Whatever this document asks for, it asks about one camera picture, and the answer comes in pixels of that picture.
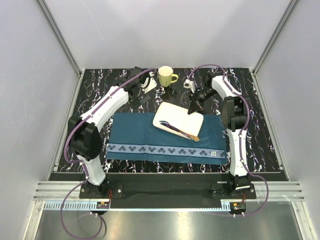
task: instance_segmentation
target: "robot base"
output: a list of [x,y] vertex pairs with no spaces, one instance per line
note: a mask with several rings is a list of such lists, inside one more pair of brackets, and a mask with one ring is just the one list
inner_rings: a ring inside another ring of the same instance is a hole
[[211,184],[212,198],[216,200],[231,199],[231,200],[243,200],[244,194],[245,199],[256,199],[255,186],[251,183],[249,188],[239,189],[230,191],[227,183],[214,183]]
[[93,185],[87,182],[81,186],[79,198],[80,199],[108,199],[108,191],[111,190],[112,199],[121,199],[124,185],[120,182],[109,182],[106,177],[99,185]]

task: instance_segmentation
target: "metal base plate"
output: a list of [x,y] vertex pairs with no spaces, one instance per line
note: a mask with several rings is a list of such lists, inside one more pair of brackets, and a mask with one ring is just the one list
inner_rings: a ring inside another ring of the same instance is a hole
[[255,186],[251,183],[250,188],[235,190],[231,193],[228,193],[225,190],[227,187],[226,183],[212,183],[211,184],[211,191],[212,191],[212,198],[216,200],[221,199],[231,199],[231,200],[243,200],[244,193],[245,199],[256,199],[256,190]]

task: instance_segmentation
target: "yellow mug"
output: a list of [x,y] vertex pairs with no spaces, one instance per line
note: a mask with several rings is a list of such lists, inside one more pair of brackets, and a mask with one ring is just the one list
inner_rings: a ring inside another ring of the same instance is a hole
[[159,82],[163,87],[169,87],[170,84],[178,81],[179,76],[177,74],[173,74],[174,70],[169,66],[162,66],[159,68]]

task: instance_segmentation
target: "mug handle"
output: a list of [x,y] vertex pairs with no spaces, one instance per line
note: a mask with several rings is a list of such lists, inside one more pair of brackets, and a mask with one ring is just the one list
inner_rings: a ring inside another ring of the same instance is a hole
[[176,81],[178,81],[179,76],[177,74],[172,74],[172,77],[176,77],[175,80],[172,80],[171,83],[175,83]]

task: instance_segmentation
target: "blue towel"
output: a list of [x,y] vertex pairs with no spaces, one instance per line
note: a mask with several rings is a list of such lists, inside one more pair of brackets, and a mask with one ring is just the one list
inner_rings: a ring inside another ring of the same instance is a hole
[[117,160],[221,165],[228,162],[225,128],[218,115],[204,115],[194,142],[153,126],[155,113],[117,112],[107,158]]

